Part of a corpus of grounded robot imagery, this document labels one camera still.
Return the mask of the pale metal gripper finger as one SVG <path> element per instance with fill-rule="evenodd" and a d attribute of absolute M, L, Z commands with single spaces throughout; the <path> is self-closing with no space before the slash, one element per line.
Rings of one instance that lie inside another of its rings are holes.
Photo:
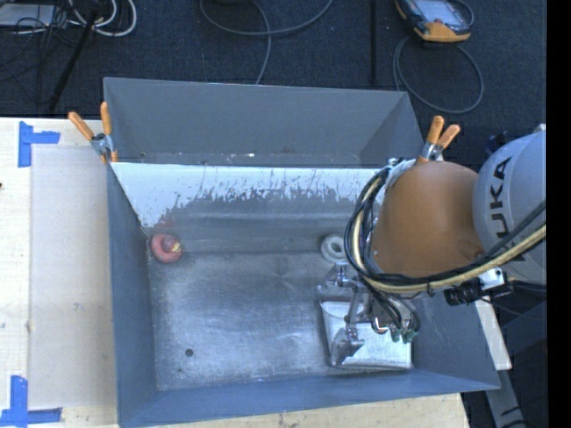
<path fill-rule="evenodd" d="M 340 328 L 332 340 L 332 365 L 341 366 L 363 345 L 364 341 L 359 338 L 359 332 L 355 326 Z"/>
<path fill-rule="evenodd" d="M 356 292 L 355 273 L 349 263 L 335 263 L 317 285 L 318 300 L 349 300 Z"/>

